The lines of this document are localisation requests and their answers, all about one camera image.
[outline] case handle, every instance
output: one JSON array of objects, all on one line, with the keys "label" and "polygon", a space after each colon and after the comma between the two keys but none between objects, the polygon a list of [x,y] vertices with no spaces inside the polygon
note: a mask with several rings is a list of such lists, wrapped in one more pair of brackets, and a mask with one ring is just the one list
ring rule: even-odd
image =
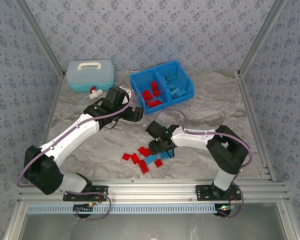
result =
[{"label": "case handle", "polygon": [[100,62],[84,62],[80,63],[77,70],[80,70],[84,66],[96,66],[97,69],[101,68]]}]

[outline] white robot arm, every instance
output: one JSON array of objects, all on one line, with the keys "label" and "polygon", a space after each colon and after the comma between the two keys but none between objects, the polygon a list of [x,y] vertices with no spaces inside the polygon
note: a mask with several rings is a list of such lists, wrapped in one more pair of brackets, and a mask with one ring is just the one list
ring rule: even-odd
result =
[{"label": "white robot arm", "polygon": [[[122,109],[130,98],[130,92],[122,87],[111,87],[105,98],[97,100],[89,105],[83,114],[63,133],[50,142],[37,148],[29,147],[25,152],[24,166],[26,166],[35,156],[48,150],[38,158],[25,172],[24,177],[48,195],[55,191],[63,192],[91,192],[91,182],[79,173],[60,172],[59,167],[66,157],[78,147],[84,140],[97,133],[107,124],[119,119],[137,122],[143,117],[143,109],[132,107],[112,117],[94,120],[95,117],[116,113]],[[171,125],[169,128],[161,126],[153,121],[146,131],[155,140],[149,143],[152,154],[173,150],[176,147],[192,147],[208,150],[220,170],[212,183],[213,194],[222,195],[227,191],[238,174],[248,151],[236,141],[227,137],[211,135],[211,132],[226,133],[239,138],[228,127],[221,125],[218,129],[198,131],[193,129],[183,129],[179,125]]]},{"label": "white robot arm", "polygon": [[171,125],[166,128],[153,121],[146,131],[155,139],[149,143],[152,154],[173,150],[176,147],[192,147],[209,151],[220,167],[212,183],[216,196],[220,196],[222,192],[228,190],[248,155],[248,150],[239,142],[229,137],[213,134],[213,132],[224,133],[240,139],[224,125],[220,125],[218,129],[194,130],[183,129],[179,125]]},{"label": "white robot arm", "polygon": [[130,90],[121,86],[113,86],[108,90],[105,98],[100,98],[89,105],[83,114],[55,139],[39,148],[29,147],[25,151],[24,166],[42,151],[47,149],[48,151],[28,168],[24,177],[47,195],[57,190],[76,193],[87,192],[86,187],[89,183],[87,178],[80,174],[60,172],[59,167],[76,147],[107,124],[113,121],[117,122],[121,118],[132,122],[140,121],[143,117],[143,109],[136,107],[133,111],[130,106],[112,117],[94,120],[95,117],[115,113],[122,109],[127,105],[130,97]]}]

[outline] red block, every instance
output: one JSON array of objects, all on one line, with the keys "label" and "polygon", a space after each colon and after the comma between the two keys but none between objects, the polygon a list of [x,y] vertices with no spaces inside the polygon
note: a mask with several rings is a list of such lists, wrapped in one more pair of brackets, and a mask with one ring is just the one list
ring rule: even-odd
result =
[{"label": "red block", "polygon": [[155,163],[155,165],[156,165],[158,168],[160,168],[160,167],[163,165],[161,159],[158,159],[158,160],[154,161],[154,163]]},{"label": "red block", "polygon": [[147,99],[148,99],[148,98],[147,98],[147,94],[146,94],[145,92],[141,93],[141,96],[142,96],[142,98],[143,98],[144,100],[147,100]]},{"label": "red block", "polygon": [[144,150],[146,150],[146,149],[142,146],[142,147],[140,147],[140,148],[138,149],[138,152],[139,152],[140,154],[142,154]]},{"label": "red block", "polygon": [[151,95],[151,92],[149,90],[145,90],[144,94],[146,95],[147,100],[151,100],[153,98],[152,95]]},{"label": "red block", "polygon": [[151,82],[151,89],[152,89],[152,91],[155,91],[155,90],[157,90],[157,83],[155,82],[155,81],[152,81]]},{"label": "red block", "polygon": [[153,90],[153,95],[159,97],[160,92],[158,90]]},{"label": "red block", "polygon": [[139,167],[141,168],[141,171],[143,174],[146,174],[147,172],[149,172],[149,168],[147,167],[145,160],[140,160],[138,162],[138,164],[139,164]]},{"label": "red block", "polygon": [[149,102],[149,108],[153,108],[155,106],[157,106],[157,101],[150,101]]},{"label": "red block", "polygon": [[146,157],[149,157],[151,155],[151,151],[150,151],[149,148],[147,148],[141,154],[146,158]]},{"label": "red block", "polygon": [[127,161],[129,160],[129,158],[130,158],[130,154],[128,154],[128,153],[125,153],[122,156],[122,159],[127,160]]},{"label": "red block", "polygon": [[135,153],[131,155],[131,159],[134,164],[137,164],[139,162],[139,157]]},{"label": "red block", "polygon": [[90,94],[92,94],[92,91],[97,90],[96,86],[93,86],[92,88],[90,88]]}]

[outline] wallpaper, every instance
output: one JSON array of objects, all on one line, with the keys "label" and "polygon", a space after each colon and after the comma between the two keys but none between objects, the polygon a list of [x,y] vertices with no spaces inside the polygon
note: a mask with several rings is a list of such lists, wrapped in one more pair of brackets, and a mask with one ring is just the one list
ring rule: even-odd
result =
[{"label": "wallpaper", "polygon": [[244,77],[278,181],[300,223],[300,0],[289,0]]},{"label": "wallpaper", "polygon": [[25,150],[39,144],[58,82],[13,0],[0,0],[0,240]]},{"label": "wallpaper", "polygon": [[111,59],[116,70],[178,60],[239,69],[274,0],[27,0],[63,70]]}]

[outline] plastic storage case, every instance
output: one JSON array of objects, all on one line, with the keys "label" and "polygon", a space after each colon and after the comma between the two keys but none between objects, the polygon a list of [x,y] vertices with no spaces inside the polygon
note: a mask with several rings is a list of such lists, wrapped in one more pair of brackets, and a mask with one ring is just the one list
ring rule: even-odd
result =
[{"label": "plastic storage case", "polygon": [[[151,114],[160,111],[169,106],[181,103],[195,96],[195,88],[191,79],[180,66],[178,61],[171,61],[144,71],[140,71],[130,75],[130,81],[133,90],[139,97],[141,106],[145,114]],[[151,82],[157,83],[157,89],[160,92],[159,97],[153,96],[153,100],[160,100],[162,104],[149,107],[146,105],[141,93],[145,90],[151,90]],[[173,99],[169,86],[174,86],[174,89],[179,88],[185,90],[186,94]]]},{"label": "plastic storage case", "polygon": [[89,92],[93,86],[107,91],[114,85],[114,78],[115,67],[109,59],[71,61],[66,73],[74,92]]}]

